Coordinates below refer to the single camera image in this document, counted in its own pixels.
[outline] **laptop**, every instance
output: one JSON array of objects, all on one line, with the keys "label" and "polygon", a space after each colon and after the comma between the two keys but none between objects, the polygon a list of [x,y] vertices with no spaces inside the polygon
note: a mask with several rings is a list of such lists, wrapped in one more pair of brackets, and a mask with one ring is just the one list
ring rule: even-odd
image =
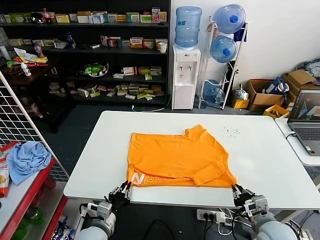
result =
[{"label": "laptop", "polygon": [[320,88],[300,89],[287,121],[311,156],[320,156]]}]

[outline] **blue bottle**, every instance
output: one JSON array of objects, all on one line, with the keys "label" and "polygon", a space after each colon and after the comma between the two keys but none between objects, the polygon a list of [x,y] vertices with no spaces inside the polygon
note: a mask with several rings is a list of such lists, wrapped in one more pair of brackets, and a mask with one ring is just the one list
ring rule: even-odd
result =
[{"label": "blue bottle", "polygon": [[234,34],[239,31],[246,21],[246,12],[238,4],[230,4],[220,7],[213,15],[213,21],[219,31],[225,34]]},{"label": "blue bottle", "polygon": [[175,11],[174,42],[182,48],[192,48],[198,44],[202,9],[196,6],[181,6]]},{"label": "blue bottle", "polygon": [[203,99],[210,107],[220,106],[224,102],[226,95],[216,80],[209,80],[209,82],[204,82]]},{"label": "blue bottle", "polygon": [[219,63],[231,61],[237,54],[236,42],[226,36],[217,36],[211,44],[211,56]]},{"label": "blue bottle", "polygon": [[67,35],[66,39],[68,41],[69,49],[75,49],[76,48],[76,42],[75,42],[74,37],[71,35],[70,31],[68,31],[68,35]]}]

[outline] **folded shirt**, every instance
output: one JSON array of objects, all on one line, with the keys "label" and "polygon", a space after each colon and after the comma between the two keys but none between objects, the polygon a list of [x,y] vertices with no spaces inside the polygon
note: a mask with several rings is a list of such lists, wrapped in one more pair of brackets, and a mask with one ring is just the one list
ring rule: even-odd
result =
[{"label": "folded shirt", "polygon": [[6,158],[10,178],[19,185],[34,173],[48,167],[51,156],[41,142],[16,144]]},{"label": "folded shirt", "polygon": [[127,180],[135,186],[230,188],[237,183],[227,151],[201,125],[185,135],[131,136]]}]

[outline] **white desk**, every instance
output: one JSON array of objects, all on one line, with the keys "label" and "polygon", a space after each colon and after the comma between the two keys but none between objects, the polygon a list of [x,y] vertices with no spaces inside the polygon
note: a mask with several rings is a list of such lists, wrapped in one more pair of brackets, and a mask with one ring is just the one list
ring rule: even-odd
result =
[{"label": "white desk", "polygon": [[[229,152],[238,183],[272,209],[320,209],[320,194],[275,121],[268,116],[104,111],[64,189],[70,198],[103,199],[126,180],[131,134],[185,134],[201,124]],[[131,202],[234,208],[230,188],[133,187]]]},{"label": "white desk", "polygon": [[[287,121],[287,118],[277,118],[275,120],[284,136],[289,132],[292,132],[291,128],[287,124]],[[320,156],[310,156],[295,136],[289,136],[287,141],[303,165],[309,167],[320,167]]]}]

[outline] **light blue cloth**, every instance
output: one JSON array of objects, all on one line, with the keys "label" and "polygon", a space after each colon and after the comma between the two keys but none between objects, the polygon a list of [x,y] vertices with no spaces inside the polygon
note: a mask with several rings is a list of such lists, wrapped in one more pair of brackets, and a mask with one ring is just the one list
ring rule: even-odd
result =
[{"label": "light blue cloth", "polygon": [[6,158],[10,178],[19,185],[34,173],[48,167],[50,159],[51,153],[40,142],[17,143]]}]

